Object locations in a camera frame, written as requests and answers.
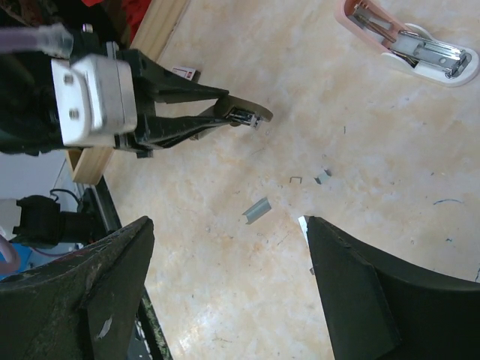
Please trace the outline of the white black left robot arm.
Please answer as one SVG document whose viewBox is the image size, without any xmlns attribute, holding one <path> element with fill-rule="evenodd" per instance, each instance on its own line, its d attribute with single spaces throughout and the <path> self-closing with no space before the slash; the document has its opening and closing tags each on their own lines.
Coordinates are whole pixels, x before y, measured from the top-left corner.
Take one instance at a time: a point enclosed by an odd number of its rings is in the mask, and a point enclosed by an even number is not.
<svg viewBox="0 0 480 360">
<path fill-rule="evenodd" d="M 237 119 L 227 90 L 61 24 L 1 29 L 1 151 L 105 147 L 149 157 Z"/>
</svg>

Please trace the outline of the grey staple strip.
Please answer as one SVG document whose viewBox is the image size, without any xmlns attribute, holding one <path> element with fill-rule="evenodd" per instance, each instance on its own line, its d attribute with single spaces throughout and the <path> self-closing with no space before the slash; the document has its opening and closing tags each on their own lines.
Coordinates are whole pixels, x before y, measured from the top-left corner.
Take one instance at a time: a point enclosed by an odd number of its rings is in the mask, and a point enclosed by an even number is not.
<svg viewBox="0 0 480 360">
<path fill-rule="evenodd" d="M 299 223 L 299 226 L 301 228 L 301 232 L 302 232 L 302 235 L 304 237 L 304 240 L 306 242 L 306 245 L 307 245 L 307 249 L 308 249 L 308 253 L 309 253 L 309 256 L 310 256 L 310 274 L 311 275 L 315 275 L 315 272 L 314 272 L 314 267 L 313 267 L 313 263 L 312 263 L 312 260 L 311 260 L 311 252 L 310 252 L 310 245 L 309 245 L 309 241 L 308 241 L 308 216 L 306 215 L 302 215 L 301 217 L 298 218 L 298 223 Z"/>
<path fill-rule="evenodd" d="M 267 197 L 263 197 L 258 202 L 253 204 L 243 215 L 246 217 L 247 225 L 253 224 L 260 219 L 263 215 L 268 213 L 272 209 Z"/>
</svg>

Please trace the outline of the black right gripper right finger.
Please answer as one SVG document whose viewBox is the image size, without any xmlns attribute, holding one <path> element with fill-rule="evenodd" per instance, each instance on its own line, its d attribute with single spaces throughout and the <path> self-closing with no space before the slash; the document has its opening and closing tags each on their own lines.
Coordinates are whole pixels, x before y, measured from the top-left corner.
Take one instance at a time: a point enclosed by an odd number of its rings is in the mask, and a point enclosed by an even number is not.
<svg viewBox="0 0 480 360">
<path fill-rule="evenodd" d="M 479 284 L 414 265 L 321 217 L 306 236 L 336 359 L 478 359 Z"/>
</svg>

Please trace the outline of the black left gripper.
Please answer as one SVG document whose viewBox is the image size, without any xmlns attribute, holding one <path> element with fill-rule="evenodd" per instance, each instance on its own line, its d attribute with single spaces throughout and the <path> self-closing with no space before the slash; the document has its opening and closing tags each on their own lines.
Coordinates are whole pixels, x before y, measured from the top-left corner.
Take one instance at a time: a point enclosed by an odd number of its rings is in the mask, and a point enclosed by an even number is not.
<svg viewBox="0 0 480 360">
<path fill-rule="evenodd" d="M 106 101 L 106 133 L 113 137 L 115 149 L 150 158 L 154 150 L 172 148 L 204 130 L 233 123 L 213 115 L 156 116 L 155 104 L 219 99 L 229 91 L 182 78 L 138 49 L 119 49 L 108 43 L 106 51 L 112 63 L 107 80 L 112 98 Z"/>
</svg>

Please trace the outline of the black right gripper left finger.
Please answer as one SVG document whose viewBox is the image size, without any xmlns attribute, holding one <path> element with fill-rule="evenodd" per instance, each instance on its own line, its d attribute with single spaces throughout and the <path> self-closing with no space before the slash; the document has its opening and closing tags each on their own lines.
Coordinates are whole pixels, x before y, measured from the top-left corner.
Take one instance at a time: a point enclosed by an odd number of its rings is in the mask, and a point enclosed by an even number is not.
<svg viewBox="0 0 480 360">
<path fill-rule="evenodd" d="M 103 239 L 1 281 L 2 359 L 94 359 L 83 303 L 107 268 Z"/>
</svg>

